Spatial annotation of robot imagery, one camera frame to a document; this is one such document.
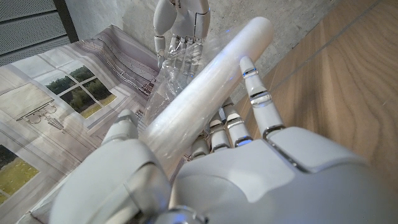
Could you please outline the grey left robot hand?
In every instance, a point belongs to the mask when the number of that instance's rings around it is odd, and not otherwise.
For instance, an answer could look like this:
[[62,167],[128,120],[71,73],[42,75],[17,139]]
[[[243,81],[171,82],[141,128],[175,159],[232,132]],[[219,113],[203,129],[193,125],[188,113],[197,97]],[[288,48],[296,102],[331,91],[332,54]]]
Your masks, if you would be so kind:
[[50,223],[396,223],[397,195],[367,162],[309,130],[286,128],[249,57],[240,60],[261,139],[225,103],[227,136],[170,182],[123,110],[68,177]]

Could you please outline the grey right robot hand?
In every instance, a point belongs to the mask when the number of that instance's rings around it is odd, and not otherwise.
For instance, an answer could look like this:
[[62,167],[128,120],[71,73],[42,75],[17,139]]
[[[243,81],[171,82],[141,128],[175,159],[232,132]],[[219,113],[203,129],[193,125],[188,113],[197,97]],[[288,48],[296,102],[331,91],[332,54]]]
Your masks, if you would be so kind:
[[156,5],[153,26],[158,67],[165,61],[165,36],[172,32],[169,52],[186,45],[203,42],[210,26],[211,11],[208,0],[159,0]]

